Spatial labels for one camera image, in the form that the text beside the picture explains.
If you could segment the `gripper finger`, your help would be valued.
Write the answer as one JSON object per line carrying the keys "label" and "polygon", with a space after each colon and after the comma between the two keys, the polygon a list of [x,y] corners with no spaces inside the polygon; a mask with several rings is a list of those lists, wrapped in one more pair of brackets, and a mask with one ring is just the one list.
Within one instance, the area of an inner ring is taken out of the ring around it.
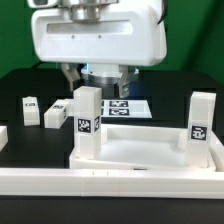
{"label": "gripper finger", "polygon": [[119,72],[115,90],[119,98],[126,98],[129,96],[130,83],[137,78],[138,69],[134,66],[119,66]]}
{"label": "gripper finger", "polygon": [[63,63],[62,72],[69,82],[70,90],[73,90],[74,89],[73,83],[80,79],[80,74],[78,72],[78,65],[75,63]]}

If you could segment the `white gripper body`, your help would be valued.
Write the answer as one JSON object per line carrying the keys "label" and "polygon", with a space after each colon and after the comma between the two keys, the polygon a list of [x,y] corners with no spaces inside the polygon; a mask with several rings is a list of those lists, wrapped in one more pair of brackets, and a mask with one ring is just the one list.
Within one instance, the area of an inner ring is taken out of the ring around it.
{"label": "white gripper body", "polygon": [[76,0],[49,0],[31,18],[40,60],[60,63],[152,66],[166,56],[162,0],[118,0],[91,21],[74,18]]}

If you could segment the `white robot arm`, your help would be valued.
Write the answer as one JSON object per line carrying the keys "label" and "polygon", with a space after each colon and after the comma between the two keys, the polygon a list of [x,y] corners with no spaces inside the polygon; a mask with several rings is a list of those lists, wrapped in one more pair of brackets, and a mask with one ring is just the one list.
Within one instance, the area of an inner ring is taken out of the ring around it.
{"label": "white robot arm", "polygon": [[167,54],[167,0],[27,0],[36,55],[70,82],[115,84],[121,98],[140,66]]}

